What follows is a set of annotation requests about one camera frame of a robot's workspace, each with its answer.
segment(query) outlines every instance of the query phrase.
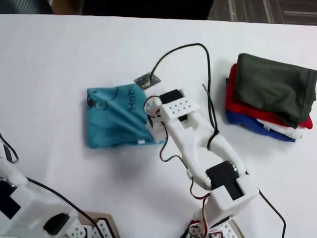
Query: wire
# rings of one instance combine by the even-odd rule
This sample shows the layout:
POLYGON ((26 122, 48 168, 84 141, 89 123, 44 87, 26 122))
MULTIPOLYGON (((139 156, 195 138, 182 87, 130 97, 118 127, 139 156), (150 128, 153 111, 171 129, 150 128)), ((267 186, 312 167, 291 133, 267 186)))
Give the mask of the wire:
POLYGON ((203 199, 203 207, 202 207, 202 217, 203 217, 203 223, 204 223, 204 235, 202 237, 196 236, 194 234, 192 234, 190 232, 190 227, 192 227, 193 225, 189 224, 188 226, 188 233, 190 234, 190 236, 195 237, 195 238, 206 238, 208 236, 209 233, 209 228, 208 228, 208 223, 207 223, 207 219, 206 219, 206 213, 205 213, 205 203, 207 198, 210 196, 210 194, 208 194, 207 196, 205 196, 205 198, 203 199))
POLYGON ((188 44, 188 45, 183 45, 183 46, 180 46, 180 47, 177 47, 169 52, 167 52, 165 55, 163 55, 159 60, 158 62, 156 63, 156 65, 154 66, 154 68, 152 69, 151 71, 151 74, 150 74, 150 82, 152 82, 153 80, 153 74, 156 70, 156 68, 158 67, 159 63, 166 57, 168 56, 170 53, 173 53, 174 51, 177 51, 177 50, 180 50, 180 49, 183 49, 183 48, 186 48, 186 47, 192 47, 192 46, 200 46, 204 49, 204 51, 206 52, 206 57, 207 57, 207 69, 208 69, 208 89, 207 89, 207 95, 208 95, 208 115, 209 115, 209 120, 210 120, 210 123, 212 125, 212 127, 214 128, 214 132, 213 132, 213 135, 209 138, 208 142, 207 142, 207 148, 209 149, 210 147, 210 143, 211 141, 214 139, 214 137, 216 135, 219 134, 219 130, 218 130, 218 125, 217 125, 217 121, 216 121, 216 114, 215 114, 215 110, 214 110, 214 106, 213 106, 213 103, 212 103, 212 99, 211 99, 211 68, 210 68, 210 56, 209 56, 209 52, 207 50, 207 48, 201 44, 201 43, 193 43, 193 44, 188 44))
POLYGON ((164 122, 161 122, 161 123, 162 123, 162 125, 163 125, 163 127, 164 127, 164 129, 165 129, 166 140, 165 140, 165 142, 164 142, 164 144, 163 144, 163 146, 162 146, 162 148, 161 148, 161 150, 160 150, 160 152, 159 152, 159 158, 160 158, 160 160, 162 160, 163 162, 168 162, 168 161, 170 161, 171 159, 177 157, 177 158, 179 158, 180 161, 183 163, 183 165, 185 166, 185 168, 188 169, 187 166, 186 166, 186 164, 184 163, 184 161, 182 160, 182 158, 181 158, 179 155, 172 155, 171 157, 169 157, 169 158, 166 159, 166 160, 163 159, 162 153, 163 153, 163 150, 164 150, 164 148, 166 147, 167 142, 168 142, 168 132, 167 132, 165 123, 164 123, 164 122))
POLYGON ((15 152, 15 150, 12 148, 12 146, 4 139, 4 137, 1 135, 1 133, 0 133, 0 139, 1 139, 1 140, 4 142, 4 144, 5 144, 7 147, 9 147, 9 149, 14 153, 14 156, 15 156, 16 160, 15 160, 15 161, 12 161, 11 163, 12 163, 12 164, 18 163, 19 160, 20 160, 18 154, 15 152))
POLYGON ((261 195, 261 197, 264 199, 264 201, 272 208, 272 210, 280 217, 280 219, 283 222, 283 232, 282 232, 282 238, 285 237, 285 231, 286 231, 286 221, 283 218, 283 216, 277 211, 277 209, 270 203, 270 201, 264 196, 264 194, 261 192, 261 190, 259 189, 259 194, 261 195))
POLYGON ((206 197, 209 197, 209 193, 207 193, 205 196, 202 196, 202 197, 198 197, 198 196, 195 196, 193 194, 193 186, 194 186, 194 179, 192 178, 192 184, 190 185, 190 188, 189 188, 189 191, 190 191, 190 194, 197 200, 203 200, 204 198, 206 197))
POLYGON ((56 196, 58 196, 59 198, 61 198, 62 200, 64 200, 66 203, 68 203, 72 208, 74 208, 77 212, 79 212, 80 214, 82 214, 84 217, 86 217, 97 229, 99 235, 103 238, 104 235, 103 233, 101 232, 100 228, 98 227, 97 223, 87 214, 85 213, 84 211, 82 211, 79 207, 77 207, 76 205, 74 205, 71 201, 69 201, 66 197, 64 197, 63 195, 61 195, 60 193, 56 192, 55 190, 53 190, 52 188, 40 183, 40 182, 37 182, 36 180, 33 180, 31 178, 28 178, 26 177, 27 180, 37 186, 40 186, 48 191, 50 191, 51 193, 55 194, 56 196))

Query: white cloth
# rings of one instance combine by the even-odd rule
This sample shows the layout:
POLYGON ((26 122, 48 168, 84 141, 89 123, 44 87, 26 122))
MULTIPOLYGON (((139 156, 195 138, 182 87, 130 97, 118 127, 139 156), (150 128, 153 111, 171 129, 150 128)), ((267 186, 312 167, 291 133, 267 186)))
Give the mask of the white cloth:
POLYGON ((275 130, 276 132, 279 132, 281 134, 284 134, 288 137, 291 137, 293 139, 300 139, 302 135, 305 133, 305 128, 303 127, 298 127, 296 129, 288 126, 282 126, 282 125, 277 125, 265 120, 257 119, 258 122, 262 123, 264 128, 267 130, 275 130))

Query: gray carpet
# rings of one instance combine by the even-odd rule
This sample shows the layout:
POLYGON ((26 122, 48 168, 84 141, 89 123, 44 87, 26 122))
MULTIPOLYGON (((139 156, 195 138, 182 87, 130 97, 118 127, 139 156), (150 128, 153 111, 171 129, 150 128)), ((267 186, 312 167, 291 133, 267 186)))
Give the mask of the gray carpet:
POLYGON ((208 20, 317 25, 317 0, 214 0, 208 20))

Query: stack of folded clothes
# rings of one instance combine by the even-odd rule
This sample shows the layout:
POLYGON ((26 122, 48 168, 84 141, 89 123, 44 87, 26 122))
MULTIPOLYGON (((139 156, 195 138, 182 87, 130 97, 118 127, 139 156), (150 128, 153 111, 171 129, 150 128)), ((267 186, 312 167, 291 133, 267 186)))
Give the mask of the stack of folded clothes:
POLYGON ((226 80, 226 117, 259 134, 295 142, 313 128, 317 71, 240 54, 226 80))

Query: red cloth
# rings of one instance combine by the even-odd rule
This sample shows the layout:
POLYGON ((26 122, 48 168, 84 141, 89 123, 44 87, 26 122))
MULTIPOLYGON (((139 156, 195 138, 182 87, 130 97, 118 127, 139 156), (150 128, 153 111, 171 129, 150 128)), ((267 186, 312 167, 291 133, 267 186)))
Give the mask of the red cloth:
MULTIPOLYGON (((266 120, 271 123, 275 123, 277 125, 289 126, 289 125, 286 125, 284 122, 282 122, 282 120, 274 113, 261 111, 255 107, 252 107, 246 103, 239 102, 235 99, 234 87, 235 87, 236 69, 237 69, 237 64, 234 64, 230 71, 229 81, 228 81, 228 85, 226 89, 226 109, 234 113, 241 113, 253 118, 266 120)), ((311 117, 309 117, 307 121, 300 123, 299 126, 312 129, 313 122, 311 117)))

